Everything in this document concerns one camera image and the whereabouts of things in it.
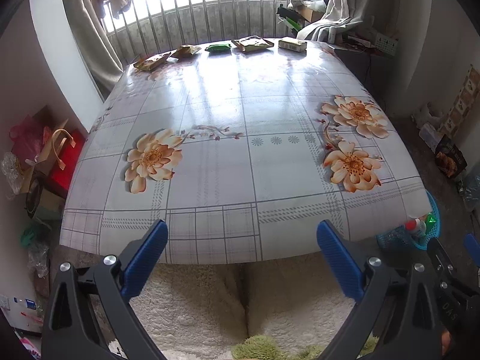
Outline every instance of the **blue basket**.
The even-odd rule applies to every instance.
[[[377,243],[381,249],[408,249],[412,246],[420,249],[422,251],[427,250],[427,244],[430,239],[433,237],[438,238],[440,235],[441,221],[440,213],[438,212],[437,203],[435,202],[434,197],[428,192],[428,200],[432,208],[432,213],[435,215],[437,222],[435,226],[430,229],[430,231],[421,237],[418,242],[415,241],[409,233],[405,230],[405,226],[399,226],[393,230],[390,230],[386,233],[377,235]]]

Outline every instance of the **orange flower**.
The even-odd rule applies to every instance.
[[[380,162],[369,158],[368,153],[356,150],[355,144],[345,140],[338,144],[340,150],[331,151],[323,161],[323,166],[331,166],[332,183],[343,186],[348,192],[369,191],[375,185],[381,185],[373,169],[380,169]]]
[[[172,129],[157,134],[145,134],[137,142],[137,148],[128,152],[127,161],[131,165],[125,172],[125,181],[132,182],[131,193],[144,192],[146,178],[171,180],[176,167],[183,158],[182,150],[175,150],[182,143],[182,137],[173,135]]]
[[[322,104],[322,111],[334,115],[333,120],[342,126],[357,127],[357,133],[366,138],[373,135],[379,138],[388,137],[384,126],[388,124],[385,114],[373,104],[364,104],[356,97],[335,96],[334,106],[329,103]]]

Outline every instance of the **green plastic bag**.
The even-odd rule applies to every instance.
[[[219,52],[230,51],[231,48],[232,46],[230,46],[230,43],[222,42],[222,43],[211,44],[205,47],[205,51],[219,53]]]

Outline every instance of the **floral tablecloth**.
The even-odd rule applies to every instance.
[[[392,124],[325,44],[202,50],[126,69],[76,166],[61,244],[119,254],[161,218],[161,262],[241,263],[319,250],[324,219],[358,240],[430,210]]]

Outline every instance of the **blue gripper pad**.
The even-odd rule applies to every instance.
[[[169,231],[165,222],[159,222],[132,258],[123,274],[121,295],[128,302],[139,296],[148,276],[165,249]]]
[[[362,272],[326,221],[322,221],[318,225],[317,243],[342,287],[343,294],[360,303],[364,294]]]
[[[472,233],[465,235],[463,246],[477,267],[480,267],[480,245]]]

